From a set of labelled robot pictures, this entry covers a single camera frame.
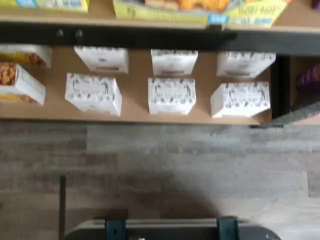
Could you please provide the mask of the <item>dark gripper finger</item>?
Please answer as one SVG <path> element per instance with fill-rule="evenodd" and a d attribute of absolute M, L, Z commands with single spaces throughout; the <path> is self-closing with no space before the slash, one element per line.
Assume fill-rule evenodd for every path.
<path fill-rule="evenodd" d="M 127 229 L 125 220 L 105 221 L 106 240 L 126 240 Z"/>
<path fill-rule="evenodd" d="M 219 218 L 217 236 L 219 240 L 238 240 L 238 219 L 234 216 Z"/>

